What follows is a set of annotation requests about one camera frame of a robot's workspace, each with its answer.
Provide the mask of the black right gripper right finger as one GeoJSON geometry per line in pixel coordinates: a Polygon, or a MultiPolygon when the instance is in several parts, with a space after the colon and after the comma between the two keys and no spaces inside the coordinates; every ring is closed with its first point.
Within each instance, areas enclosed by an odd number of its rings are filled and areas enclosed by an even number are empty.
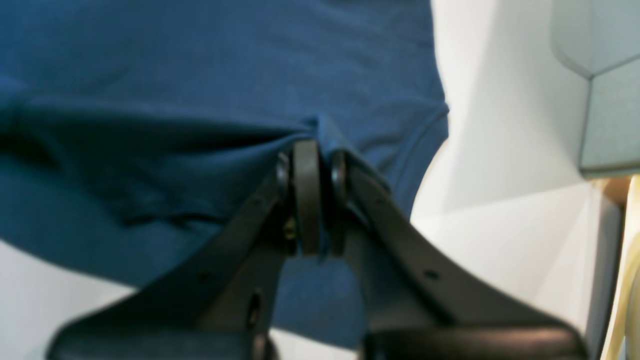
{"type": "Polygon", "coordinates": [[[414,228],[344,150],[331,155],[343,256],[365,299],[360,360],[587,360],[567,322],[489,285],[414,228]]]}

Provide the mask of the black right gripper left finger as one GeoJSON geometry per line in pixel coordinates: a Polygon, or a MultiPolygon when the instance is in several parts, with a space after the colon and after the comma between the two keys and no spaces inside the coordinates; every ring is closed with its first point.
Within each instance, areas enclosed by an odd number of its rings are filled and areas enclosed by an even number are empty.
{"type": "Polygon", "coordinates": [[[278,360],[270,338],[281,268],[297,240],[320,250],[315,140],[275,167],[224,229],[137,293],[61,328],[48,360],[278,360]]]}

